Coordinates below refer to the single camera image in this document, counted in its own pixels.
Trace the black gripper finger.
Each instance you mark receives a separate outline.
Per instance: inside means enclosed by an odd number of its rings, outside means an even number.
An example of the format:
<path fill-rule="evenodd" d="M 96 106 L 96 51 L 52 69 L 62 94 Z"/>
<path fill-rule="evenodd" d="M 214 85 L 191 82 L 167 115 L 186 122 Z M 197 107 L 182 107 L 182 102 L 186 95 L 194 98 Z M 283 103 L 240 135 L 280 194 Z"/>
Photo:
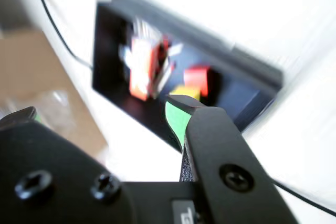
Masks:
<path fill-rule="evenodd" d="M 297 223 L 242 134 L 222 108 L 186 95 L 167 104 L 187 113 L 185 148 L 210 223 Z"/>
<path fill-rule="evenodd" d="M 134 223 L 115 175 L 36 119 L 1 119 L 1 223 Z"/>

